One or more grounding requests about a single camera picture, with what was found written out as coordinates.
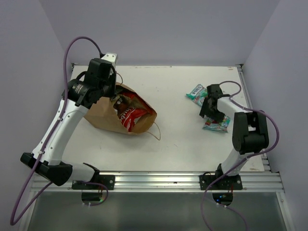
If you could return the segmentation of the teal red Fox's candy bag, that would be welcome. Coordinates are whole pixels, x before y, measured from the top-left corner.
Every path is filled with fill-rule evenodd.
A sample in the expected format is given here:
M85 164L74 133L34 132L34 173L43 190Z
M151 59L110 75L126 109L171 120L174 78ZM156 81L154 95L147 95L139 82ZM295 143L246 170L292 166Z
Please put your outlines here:
M230 123L230 118L224 116L222 122L217 122L209 117L205 117L205 124L203 125L204 130L228 133L228 126Z

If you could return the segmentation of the brown white chips bag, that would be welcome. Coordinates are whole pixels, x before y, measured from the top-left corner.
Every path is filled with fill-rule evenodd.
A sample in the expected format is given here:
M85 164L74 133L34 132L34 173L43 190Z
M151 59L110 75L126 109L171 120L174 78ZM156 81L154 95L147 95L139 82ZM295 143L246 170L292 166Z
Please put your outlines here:
M123 113L128 108L135 108L132 99L125 95L118 95L113 102L113 108L118 114Z

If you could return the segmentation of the brown paper bag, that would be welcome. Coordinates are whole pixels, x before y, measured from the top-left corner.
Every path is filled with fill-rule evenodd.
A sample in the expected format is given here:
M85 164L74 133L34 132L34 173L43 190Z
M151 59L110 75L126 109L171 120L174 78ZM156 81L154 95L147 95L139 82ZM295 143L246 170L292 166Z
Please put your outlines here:
M161 140L161 131L154 135L149 131L157 112L133 89L122 82L115 85L115 96L102 97L93 104L84 118L95 128L126 135L149 133Z

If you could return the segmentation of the red orange snack bag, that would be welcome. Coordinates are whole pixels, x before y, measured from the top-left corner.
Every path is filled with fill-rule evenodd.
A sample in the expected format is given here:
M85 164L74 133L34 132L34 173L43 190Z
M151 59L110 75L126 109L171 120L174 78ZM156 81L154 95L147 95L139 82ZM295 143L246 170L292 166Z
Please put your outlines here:
M124 90L120 92L120 95L126 97L129 102L129 105L134 106L136 108L145 109L149 114L153 114L153 109L135 92Z

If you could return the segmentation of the red cassava chips bag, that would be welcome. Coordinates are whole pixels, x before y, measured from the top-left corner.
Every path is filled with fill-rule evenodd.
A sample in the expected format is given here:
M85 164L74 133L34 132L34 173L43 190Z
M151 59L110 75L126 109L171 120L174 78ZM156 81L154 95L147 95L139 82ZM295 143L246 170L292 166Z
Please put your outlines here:
M119 115L119 119L126 130L131 132L138 120L147 113L148 111L142 108L128 107Z

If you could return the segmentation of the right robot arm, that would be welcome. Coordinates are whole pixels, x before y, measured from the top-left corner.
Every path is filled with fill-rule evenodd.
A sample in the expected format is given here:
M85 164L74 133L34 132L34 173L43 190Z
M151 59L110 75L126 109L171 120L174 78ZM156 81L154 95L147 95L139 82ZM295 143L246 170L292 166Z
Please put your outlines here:
M236 106L229 94L224 94L219 84L207 86L207 96L200 116L222 122L225 116L233 121L233 149L226 160L219 164L214 174L205 172L199 176L201 190L241 190L240 171L249 155L256 154L269 145L266 116Z

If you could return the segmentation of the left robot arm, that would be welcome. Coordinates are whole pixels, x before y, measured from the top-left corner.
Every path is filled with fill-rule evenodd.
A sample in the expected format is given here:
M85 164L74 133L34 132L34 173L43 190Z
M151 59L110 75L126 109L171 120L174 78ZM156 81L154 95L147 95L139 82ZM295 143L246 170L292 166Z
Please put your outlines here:
M62 161L64 150L80 120L102 97L112 98L116 89L117 54L107 53L90 60L87 71L68 82L68 91L41 142L21 162L57 186L69 180L83 181L89 189L99 186L98 169L89 165L72 165Z

